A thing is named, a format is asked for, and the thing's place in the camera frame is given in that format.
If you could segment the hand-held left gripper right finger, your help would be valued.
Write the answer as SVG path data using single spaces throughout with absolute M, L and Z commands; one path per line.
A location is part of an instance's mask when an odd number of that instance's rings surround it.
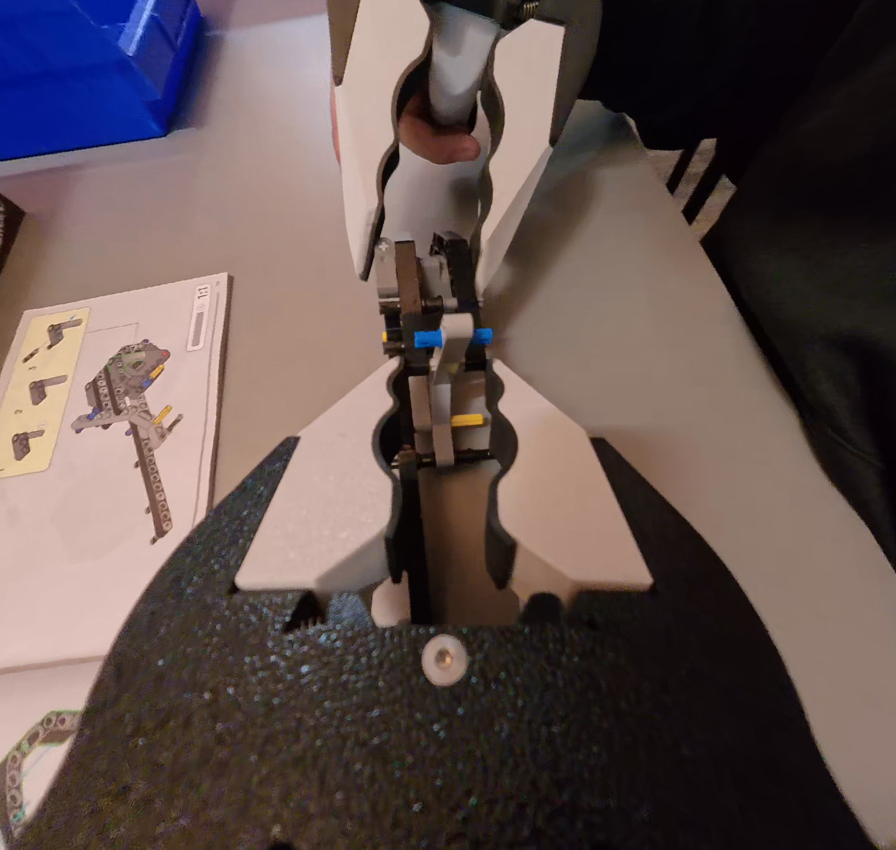
M 653 577 L 588 436 L 504 362 L 487 369 L 485 558 L 513 593 L 644 591 Z

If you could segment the blue storage bin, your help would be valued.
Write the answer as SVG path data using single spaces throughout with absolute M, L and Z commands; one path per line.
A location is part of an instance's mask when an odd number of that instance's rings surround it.
M 163 137 L 196 0 L 1 0 L 1 159 Z

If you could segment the person's right hand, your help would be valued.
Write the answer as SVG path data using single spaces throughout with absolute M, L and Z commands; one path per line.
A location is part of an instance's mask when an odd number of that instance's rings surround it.
M 399 115 L 399 143 L 421 159 L 439 166 L 473 162 L 482 147 L 469 126 L 469 121 L 456 125 L 438 123 L 433 117 L 428 85 L 422 83 Z

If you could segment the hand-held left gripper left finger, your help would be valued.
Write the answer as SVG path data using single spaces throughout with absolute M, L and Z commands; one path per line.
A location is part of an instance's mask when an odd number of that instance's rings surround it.
M 372 590 L 376 625 L 409 624 L 408 578 L 392 582 L 386 536 L 402 447 L 387 359 L 297 437 L 235 577 L 245 591 L 309 589 L 323 601 Z

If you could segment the toy instruction booklet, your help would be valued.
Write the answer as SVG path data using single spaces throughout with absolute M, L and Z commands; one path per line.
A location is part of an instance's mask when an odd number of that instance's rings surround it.
M 231 279 L 25 310 L 2 368 L 2 672 L 103 656 L 210 509 Z

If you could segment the person's right forearm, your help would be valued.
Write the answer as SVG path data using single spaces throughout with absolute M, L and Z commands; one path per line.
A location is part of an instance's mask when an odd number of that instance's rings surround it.
M 650 150 L 762 144 L 809 93 L 865 0 L 600 0 L 581 97 Z

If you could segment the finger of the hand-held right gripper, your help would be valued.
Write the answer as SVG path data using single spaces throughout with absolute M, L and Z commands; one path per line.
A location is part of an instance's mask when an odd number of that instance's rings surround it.
M 331 72 L 350 254 L 367 280 L 398 146 L 398 98 L 425 59 L 430 17 L 420 0 L 331 0 Z
M 477 285 L 496 274 L 551 156 L 564 38 L 563 27 L 528 20 L 497 41 L 486 87 L 497 112 L 481 176 Z

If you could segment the black grey toy brick assembly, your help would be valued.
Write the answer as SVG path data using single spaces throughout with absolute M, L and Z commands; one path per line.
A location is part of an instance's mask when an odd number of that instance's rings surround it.
M 375 427 L 373 448 L 391 479 L 385 553 L 392 582 L 407 579 L 409 619 L 433 622 L 420 472 L 477 465 L 492 456 L 486 413 L 454 414 L 453 391 L 483 393 L 487 348 L 469 245 L 453 232 L 436 233 L 421 260 L 412 240 L 380 239 L 374 271 L 384 352 L 394 365 L 386 378 L 392 405 Z

